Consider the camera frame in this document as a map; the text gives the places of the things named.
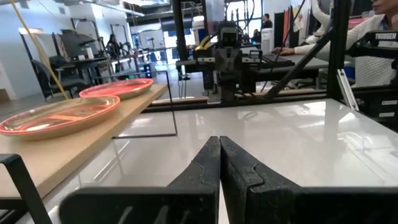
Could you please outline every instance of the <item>orange plate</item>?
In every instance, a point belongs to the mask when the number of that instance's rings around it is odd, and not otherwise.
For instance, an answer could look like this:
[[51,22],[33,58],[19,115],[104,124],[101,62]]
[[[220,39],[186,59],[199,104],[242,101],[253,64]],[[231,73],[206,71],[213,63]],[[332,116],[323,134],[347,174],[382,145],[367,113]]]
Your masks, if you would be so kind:
[[114,95],[125,100],[147,92],[152,84],[154,81],[150,78],[136,78],[93,86],[81,91],[79,95],[80,97]]
[[15,115],[0,123],[0,134],[23,140],[64,136],[103,121],[118,105],[117,96],[65,100]]

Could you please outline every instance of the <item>plate rim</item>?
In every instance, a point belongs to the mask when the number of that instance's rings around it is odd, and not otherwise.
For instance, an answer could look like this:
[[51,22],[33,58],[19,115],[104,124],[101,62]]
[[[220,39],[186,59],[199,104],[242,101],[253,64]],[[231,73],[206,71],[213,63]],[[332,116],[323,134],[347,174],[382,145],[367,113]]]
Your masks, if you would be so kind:
[[[131,81],[134,81],[134,80],[149,80],[148,84],[145,84],[144,86],[140,86],[140,87],[138,87],[138,89],[135,89],[137,91],[142,90],[143,88],[146,88],[146,87],[151,86],[151,85],[154,84],[154,80],[151,79],[151,78],[134,78],[134,79],[131,79]],[[82,97],[82,98],[90,97],[90,96],[102,96],[101,94],[99,94],[99,95],[87,95],[86,93],[89,92],[90,89],[94,90],[96,88],[100,88],[100,86],[108,86],[108,85],[112,85],[113,83],[123,82],[123,81],[127,81],[127,80],[120,80],[120,81],[116,81],[116,82],[104,83],[104,84],[101,84],[101,85],[96,85],[96,86],[89,87],[89,88],[79,92],[79,96]],[[115,95],[115,96],[119,96],[121,94],[130,93],[130,92],[131,91],[127,91],[127,92],[120,93],[120,94]]]
[[[114,95],[87,96],[87,97],[85,97],[85,98],[104,98],[104,97],[115,98],[115,99],[116,99],[115,104],[112,105],[112,106],[110,106],[109,108],[106,108],[105,110],[103,110],[103,111],[100,112],[100,113],[89,115],[89,116],[87,116],[87,117],[86,117],[85,119],[83,119],[83,120],[87,120],[87,119],[90,119],[90,118],[92,118],[92,117],[101,115],[101,114],[103,114],[103,113],[105,113],[105,112],[108,112],[109,110],[115,109],[116,107],[118,107],[118,106],[120,105],[120,102],[121,102],[120,98],[119,98],[118,96],[114,96]],[[5,134],[5,135],[33,134],[33,133],[39,133],[39,132],[42,132],[42,131],[48,131],[49,129],[54,129],[54,128],[59,128],[59,127],[62,127],[62,126],[67,126],[67,125],[69,125],[69,124],[75,122],[75,121],[68,121],[68,122],[63,123],[63,124],[58,124],[58,125],[56,125],[56,126],[52,126],[52,127],[45,128],[45,129],[40,129],[40,130],[35,130],[35,131],[7,131],[7,130],[1,129],[1,127],[3,126],[4,123],[6,123],[7,121],[9,121],[9,120],[11,120],[11,119],[13,119],[13,118],[19,116],[21,113],[16,114],[16,115],[14,115],[14,116],[11,116],[10,118],[5,119],[4,121],[1,122],[1,123],[0,123],[0,134]]]

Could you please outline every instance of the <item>chair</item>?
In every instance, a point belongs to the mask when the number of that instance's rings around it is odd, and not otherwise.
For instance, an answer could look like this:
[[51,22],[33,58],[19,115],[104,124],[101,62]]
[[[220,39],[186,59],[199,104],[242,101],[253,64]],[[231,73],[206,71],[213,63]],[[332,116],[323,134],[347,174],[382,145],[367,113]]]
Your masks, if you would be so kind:
[[[35,65],[37,72],[36,77],[39,81],[40,87],[42,89],[44,98],[47,99],[48,96],[53,96],[54,93],[60,93],[60,89],[57,85],[51,84],[50,80],[52,79],[50,71],[48,68],[37,60],[32,60],[32,63]],[[65,80],[61,82],[63,89],[65,91],[69,91],[70,96],[73,98],[72,89],[77,88],[77,92],[82,91],[89,87],[84,80],[81,78],[74,78],[70,80]]]

